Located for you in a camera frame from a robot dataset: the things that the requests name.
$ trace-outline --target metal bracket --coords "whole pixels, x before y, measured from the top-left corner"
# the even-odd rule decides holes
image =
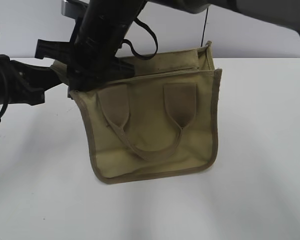
[[[61,0],[61,14],[65,17],[77,20],[86,12],[88,4],[79,0]]]

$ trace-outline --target black cable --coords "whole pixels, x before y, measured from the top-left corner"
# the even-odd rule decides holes
[[[206,31],[206,25],[207,25],[207,19],[208,19],[208,11],[209,11],[209,7],[205,11],[205,20],[204,20],[202,39],[201,39],[201,45],[200,45],[201,47],[204,45],[205,31]]]
[[[6,75],[2,71],[1,67],[0,67],[0,75],[1,75],[2,80],[4,82],[4,91],[5,91],[4,98],[3,98],[3,105],[2,105],[2,108],[0,110],[0,118],[1,118],[5,114],[5,112],[6,112],[7,108],[8,108],[10,96],[9,96],[9,83],[8,83]]]

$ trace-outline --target tan canvas bag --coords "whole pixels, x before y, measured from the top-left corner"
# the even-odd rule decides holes
[[[184,175],[211,166],[218,151],[221,69],[203,48],[128,57],[136,77],[71,91],[95,175],[108,184]]]

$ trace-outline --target white table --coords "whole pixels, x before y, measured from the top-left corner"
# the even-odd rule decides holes
[[[49,59],[23,59],[48,65]],[[216,59],[205,172],[106,185],[67,88],[0,124],[0,240],[300,240],[300,59]]]

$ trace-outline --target white wall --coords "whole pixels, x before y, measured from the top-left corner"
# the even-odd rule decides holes
[[[61,0],[0,0],[0,53],[33,57],[37,39],[68,41],[74,20],[60,12]],[[204,14],[148,3],[140,18],[157,34],[164,52],[198,47]],[[217,58],[300,57],[300,38],[294,31],[215,6],[210,7],[205,36],[213,41]],[[141,53],[154,50],[152,38],[135,24],[127,38]],[[118,55],[130,55],[130,50],[124,47]]]

